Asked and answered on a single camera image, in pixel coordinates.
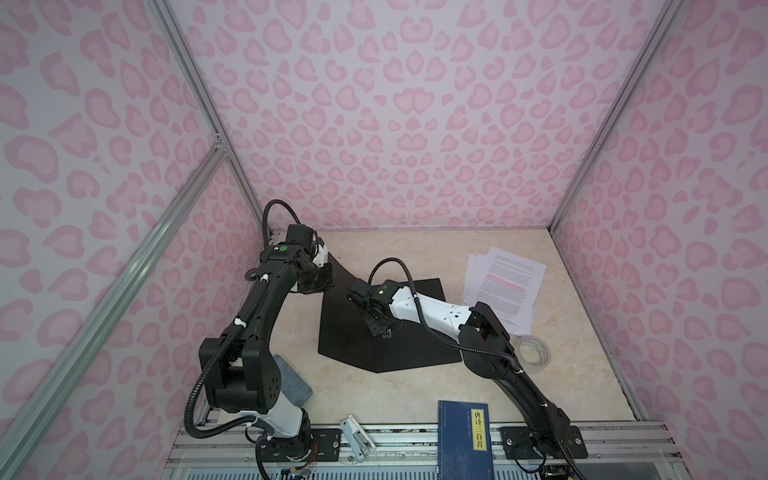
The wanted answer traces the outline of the grey black file folder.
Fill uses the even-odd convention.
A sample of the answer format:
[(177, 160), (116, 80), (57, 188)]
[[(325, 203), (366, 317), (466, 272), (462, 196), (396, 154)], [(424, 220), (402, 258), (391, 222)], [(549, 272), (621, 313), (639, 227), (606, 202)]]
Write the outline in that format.
[(373, 373), (457, 363), (459, 351), (429, 337), (418, 321), (398, 321), (378, 336), (371, 334), (361, 310), (348, 299), (358, 279), (330, 257), (333, 287), (323, 295), (318, 353)]

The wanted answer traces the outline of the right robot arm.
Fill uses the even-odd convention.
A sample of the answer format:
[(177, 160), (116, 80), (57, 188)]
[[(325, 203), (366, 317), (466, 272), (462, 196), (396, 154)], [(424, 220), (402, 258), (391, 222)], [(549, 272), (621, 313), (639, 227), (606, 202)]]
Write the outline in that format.
[(372, 285), (358, 279), (347, 291), (347, 298), (358, 307), (375, 336), (402, 322), (412, 322), (421, 325), (433, 341), (459, 351), (471, 372), (494, 381), (512, 401), (542, 453), (560, 459), (571, 457), (566, 441), (569, 417), (525, 371), (510, 335), (488, 305), (450, 304), (391, 280)]

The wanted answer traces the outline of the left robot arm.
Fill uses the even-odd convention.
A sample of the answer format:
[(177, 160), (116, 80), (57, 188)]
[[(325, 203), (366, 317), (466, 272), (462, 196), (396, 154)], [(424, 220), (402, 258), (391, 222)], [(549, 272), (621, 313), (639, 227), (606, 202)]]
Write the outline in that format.
[[(327, 249), (315, 230), (292, 224), (282, 242), (265, 247), (245, 279), (253, 286), (232, 322), (199, 348), (202, 372), (185, 406), (184, 428), (191, 437), (205, 439), (237, 426), (255, 426), (270, 440), (307, 450), (308, 414), (282, 392), (281, 371), (270, 341), (291, 291), (309, 295), (331, 288)], [(198, 428), (194, 410), (201, 394), (211, 407), (237, 417), (207, 430)]]

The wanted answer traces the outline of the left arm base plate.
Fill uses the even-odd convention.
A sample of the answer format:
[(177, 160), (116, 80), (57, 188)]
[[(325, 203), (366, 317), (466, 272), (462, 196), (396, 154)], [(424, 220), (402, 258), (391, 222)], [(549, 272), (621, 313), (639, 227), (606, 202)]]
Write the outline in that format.
[(272, 463), (336, 462), (339, 459), (342, 431), (334, 428), (312, 428), (301, 439), (273, 438), (260, 448), (260, 458)]

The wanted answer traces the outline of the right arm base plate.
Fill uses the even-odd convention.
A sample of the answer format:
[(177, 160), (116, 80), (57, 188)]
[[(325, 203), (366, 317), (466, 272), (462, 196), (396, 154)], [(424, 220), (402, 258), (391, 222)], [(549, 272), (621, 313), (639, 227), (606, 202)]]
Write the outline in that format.
[(571, 458), (586, 459), (588, 451), (581, 431), (576, 426), (569, 426), (563, 439), (558, 442), (545, 438), (528, 427), (500, 427), (501, 444), (507, 460), (547, 459), (564, 460), (563, 446)]

